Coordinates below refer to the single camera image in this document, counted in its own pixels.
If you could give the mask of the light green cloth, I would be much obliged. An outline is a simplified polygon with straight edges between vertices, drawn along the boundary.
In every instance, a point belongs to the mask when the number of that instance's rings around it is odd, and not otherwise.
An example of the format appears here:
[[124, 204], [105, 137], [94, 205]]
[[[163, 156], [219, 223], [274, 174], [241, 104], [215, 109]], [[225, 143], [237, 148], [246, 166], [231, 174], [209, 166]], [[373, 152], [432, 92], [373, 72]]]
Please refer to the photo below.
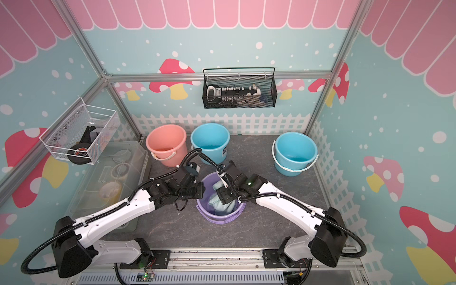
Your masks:
[[207, 202], [207, 211], [216, 216], [225, 216], [233, 213], [238, 208], [235, 201], [228, 204], [223, 204], [217, 192], [215, 192]]

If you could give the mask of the purple bucket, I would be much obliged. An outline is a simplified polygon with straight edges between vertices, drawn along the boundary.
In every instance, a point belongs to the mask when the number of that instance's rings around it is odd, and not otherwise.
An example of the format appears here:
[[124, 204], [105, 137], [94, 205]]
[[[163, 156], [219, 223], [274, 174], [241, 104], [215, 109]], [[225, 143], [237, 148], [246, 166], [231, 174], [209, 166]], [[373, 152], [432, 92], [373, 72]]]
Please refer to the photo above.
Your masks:
[[206, 220], [214, 224], [227, 224], [243, 213], [245, 204], [240, 204], [238, 201], [222, 204], [215, 189], [216, 186], [223, 186], [217, 172], [210, 173], [202, 182], [205, 191], [203, 198], [197, 199], [197, 210]]

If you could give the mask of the pink plastic bucket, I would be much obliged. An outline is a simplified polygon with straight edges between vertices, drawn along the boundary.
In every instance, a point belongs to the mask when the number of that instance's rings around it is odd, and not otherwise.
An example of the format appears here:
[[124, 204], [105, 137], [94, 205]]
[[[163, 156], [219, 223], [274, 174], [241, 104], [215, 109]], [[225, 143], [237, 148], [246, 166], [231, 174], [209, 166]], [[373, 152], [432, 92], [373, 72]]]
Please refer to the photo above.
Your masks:
[[146, 138], [146, 147], [153, 158], [164, 166], [175, 167], [188, 153], [186, 132], [179, 125], [163, 125], [154, 129]]

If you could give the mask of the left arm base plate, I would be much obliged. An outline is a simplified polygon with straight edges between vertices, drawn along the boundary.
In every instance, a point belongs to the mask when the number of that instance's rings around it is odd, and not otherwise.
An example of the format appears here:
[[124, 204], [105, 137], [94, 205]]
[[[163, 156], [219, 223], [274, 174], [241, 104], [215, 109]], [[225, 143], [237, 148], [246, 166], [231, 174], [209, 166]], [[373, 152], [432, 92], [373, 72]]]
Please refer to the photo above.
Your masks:
[[167, 269], [170, 261], [170, 250], [152, 250], [142, 253], [140, 257], [131, 264], [120, 263], [122, 270], [137, 270], [137, 269]]

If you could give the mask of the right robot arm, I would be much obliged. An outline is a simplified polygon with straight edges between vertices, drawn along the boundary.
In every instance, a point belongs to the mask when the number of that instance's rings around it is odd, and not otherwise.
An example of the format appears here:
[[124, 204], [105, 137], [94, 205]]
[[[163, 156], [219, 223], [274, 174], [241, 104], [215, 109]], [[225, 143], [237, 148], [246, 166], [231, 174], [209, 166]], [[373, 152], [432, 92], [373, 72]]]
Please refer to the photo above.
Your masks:
[[278, 262], [290, 267], [301, 259], [316, 259], [334, 268], [342, 255], [347, 234], [333, 226], [344, 227], [341, 214], [299, 201], [259, 176], [247, 177], [234, 164], [217, 171], [223, 185], [216, 189], [223, 204], [252, 202], [276, 212], [305, 232], [301, 237], [285, 237], [277, 250]]

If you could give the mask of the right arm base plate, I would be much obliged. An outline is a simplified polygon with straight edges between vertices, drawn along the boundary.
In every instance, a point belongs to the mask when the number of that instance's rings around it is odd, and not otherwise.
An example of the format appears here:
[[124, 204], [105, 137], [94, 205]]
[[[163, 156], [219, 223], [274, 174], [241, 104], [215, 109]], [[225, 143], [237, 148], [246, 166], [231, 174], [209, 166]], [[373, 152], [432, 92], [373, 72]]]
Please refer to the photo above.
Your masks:
[[312, 260], [310, 258], [300, 259], [294, 261], [278, 249], [264, 249], [262, 251], [262, 260], [264, 267], [271, 268], [297, 268], [298, 270], [306, 270], [311, 266]]

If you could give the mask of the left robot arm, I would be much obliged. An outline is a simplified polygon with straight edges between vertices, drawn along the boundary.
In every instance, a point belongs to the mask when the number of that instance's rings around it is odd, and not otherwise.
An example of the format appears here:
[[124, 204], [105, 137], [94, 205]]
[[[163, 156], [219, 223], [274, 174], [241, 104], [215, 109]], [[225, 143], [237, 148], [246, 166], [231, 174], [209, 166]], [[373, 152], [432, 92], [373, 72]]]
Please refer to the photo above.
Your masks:
[[205, 187], [197, 180], [200, 168], [194, 163], [179, 168], [169, 179], [156, 179], [128, 197], [101, 211], [73, 220], [65, 216], [56, 222], [52, 242], [53, 256], [60, 278], [69, 278], [91, 265], [135, 263], [146, 256], [142, 239], [117, 243], [110, 247], [101, 238], [123, 224], [177, 201], [203, 197]]

